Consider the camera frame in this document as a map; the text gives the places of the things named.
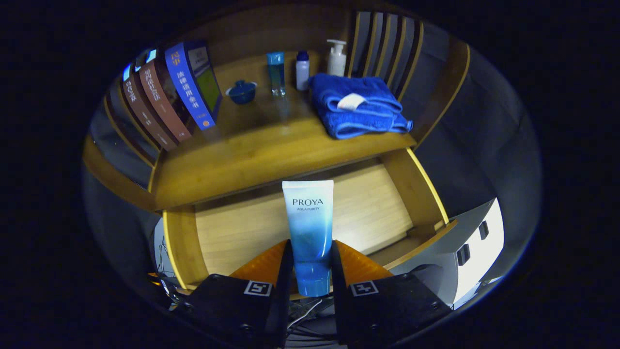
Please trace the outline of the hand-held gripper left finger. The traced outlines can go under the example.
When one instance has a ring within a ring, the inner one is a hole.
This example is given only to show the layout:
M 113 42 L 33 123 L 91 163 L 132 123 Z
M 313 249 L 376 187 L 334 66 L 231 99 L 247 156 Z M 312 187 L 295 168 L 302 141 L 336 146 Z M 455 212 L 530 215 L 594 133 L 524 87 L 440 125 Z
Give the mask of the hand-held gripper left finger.
M 227 349 L 280 349 L 287 334 L 293 251 L 284 240 L 230 276 L 210 274 L 177 316 Z

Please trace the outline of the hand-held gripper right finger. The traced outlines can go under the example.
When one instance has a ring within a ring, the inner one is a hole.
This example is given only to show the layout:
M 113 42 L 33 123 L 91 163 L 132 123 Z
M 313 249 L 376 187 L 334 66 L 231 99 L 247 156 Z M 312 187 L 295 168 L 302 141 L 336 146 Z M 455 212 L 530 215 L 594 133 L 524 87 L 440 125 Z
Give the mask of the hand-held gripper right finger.
M 403 346 L 451 314 L 413 272 L 394 275 L 338 240 L 330 252 L 340 344 Z

